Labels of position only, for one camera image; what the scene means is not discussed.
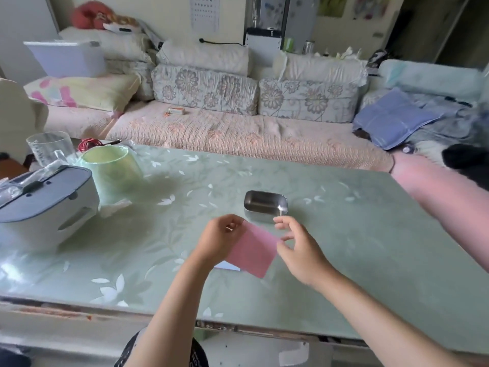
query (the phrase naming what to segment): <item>pink pillow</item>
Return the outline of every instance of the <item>pink pillow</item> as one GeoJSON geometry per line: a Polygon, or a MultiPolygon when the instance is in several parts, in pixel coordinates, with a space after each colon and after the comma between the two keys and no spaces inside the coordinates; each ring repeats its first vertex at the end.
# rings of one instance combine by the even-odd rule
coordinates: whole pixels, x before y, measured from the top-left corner
{"type": "Polygon", "coordinates": [[[394,153],[392,177],[489,272],[489,192],[420,155],[394,153]]]}

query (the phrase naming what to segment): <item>pink paper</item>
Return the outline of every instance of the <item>pink paper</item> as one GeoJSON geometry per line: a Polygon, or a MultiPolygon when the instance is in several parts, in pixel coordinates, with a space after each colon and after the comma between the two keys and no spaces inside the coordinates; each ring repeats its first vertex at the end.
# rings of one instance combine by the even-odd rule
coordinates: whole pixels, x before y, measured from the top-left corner
{"type": "Polygon", "coordinates": [[[258,278],[264,278],[277,254],[277,242],[280,239],[250,222],[244,221],[243,225],[246,232],[226,261],[258,278]]]}

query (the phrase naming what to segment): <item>black cable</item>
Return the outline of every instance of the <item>black cable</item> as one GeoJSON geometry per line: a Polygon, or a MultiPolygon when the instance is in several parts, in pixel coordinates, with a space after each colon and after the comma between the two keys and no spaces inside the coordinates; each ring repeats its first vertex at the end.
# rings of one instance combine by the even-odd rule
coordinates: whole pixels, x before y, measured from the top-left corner
{"type": "Polygon", "coordinates": [[[204,40],[203,38],[199,38],[199,42],[200,43],[211,43],[213,45],[232,45],[232,44],[236,44],[236,45],[240,45],[240,46],[243,46],[242,43],[239,43],[239,42],[212,42],[212,41],[207,41],[207,40],[204,40]]]}

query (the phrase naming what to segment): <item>blue towel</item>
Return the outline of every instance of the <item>blue towel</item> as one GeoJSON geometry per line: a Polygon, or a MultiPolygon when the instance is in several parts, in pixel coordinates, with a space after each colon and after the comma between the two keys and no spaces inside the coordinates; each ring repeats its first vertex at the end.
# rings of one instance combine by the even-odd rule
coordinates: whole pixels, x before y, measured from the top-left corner
{"type": "Polygon", "coordinates": [[[439,113],[418,108],[406,93],[394,88],[355,116],[353,130],[363,129],[376,146],[388,150],[440,117],[439,113]]]}

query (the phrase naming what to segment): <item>table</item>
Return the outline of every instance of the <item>table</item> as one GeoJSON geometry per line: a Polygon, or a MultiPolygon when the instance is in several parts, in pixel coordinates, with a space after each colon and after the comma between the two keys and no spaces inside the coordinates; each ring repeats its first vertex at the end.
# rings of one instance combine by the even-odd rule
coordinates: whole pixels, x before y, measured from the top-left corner
{"type": "MultiPolygon", "coordinates": [[[[331,263],[445,347],[489,354],[488,276],[387,173],[136,146],[147,185],[55,253],[0,250],[0,294],[153,313],[205,224],[281,193],[331,263]]],[[[273,232],[273,226],[258,224],[273,232]]],[[[277,257],[263,280],[214,269],[198,318],[359,339],[277,257]]]]}

